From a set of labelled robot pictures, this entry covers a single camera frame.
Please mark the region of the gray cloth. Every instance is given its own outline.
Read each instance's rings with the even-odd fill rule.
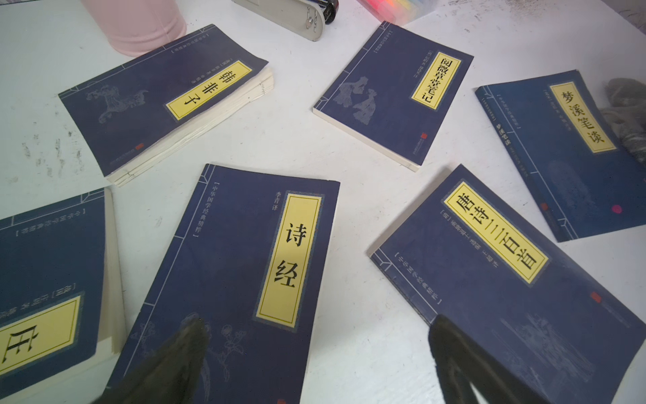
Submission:
[[[611,107],[601,113],[621,144],[646,166],[646,85],[625,78],[610,80],[606,95]]]

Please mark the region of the white desk surface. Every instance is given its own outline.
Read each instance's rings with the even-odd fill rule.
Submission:
[[[406,26],[474,55],[417,173],[324,122],[311,107],[377,28],[354,0],[312,43],[228,0],[178,0],[188,31],[209,23],[269,61],[273,92],[114,193],[130,328],[204,163],[341,182],[303,403],[442,403],[428,327],[366,256],[404,208],[463,163],[554,240],[473,89],[579,69],[646,82],[646,36],[600,0],[439,0]],[[0,217],[107,186],[57,93],[127,60],[77,1],[0,6]],[[559,244],[646,321],[646,226]],[[643,403],[640,351],[615,403]],[[114,362],[28,402],[87,403]]]

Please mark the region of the pink container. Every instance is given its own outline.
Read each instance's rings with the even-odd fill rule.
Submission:
[[[81,0],[118,52],[140,56],[186,35],[175,0]]]

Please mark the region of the blue book cover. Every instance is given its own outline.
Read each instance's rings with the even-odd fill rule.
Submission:
[[[554,404],[610,404],[646,326],[460,165],[371,255]]]
[[[0,220],[0,398],[96,351],[104,190]]]
[[[557,241],[646,224],[646,168],[577,70],[475,93]]]
[[[194,403],[299,402],[339,183],[207,164],[108,382],[191,319]]]
[[[209,25],[59,94],[104,176],[256,76],[267,61]]]
[[[416,171],[472,60],[383,22],[313,112]]]

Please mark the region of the stapler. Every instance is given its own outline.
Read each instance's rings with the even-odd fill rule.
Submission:
[[[318,41],[334,21],[339,0],[233,0],[298,35]]]

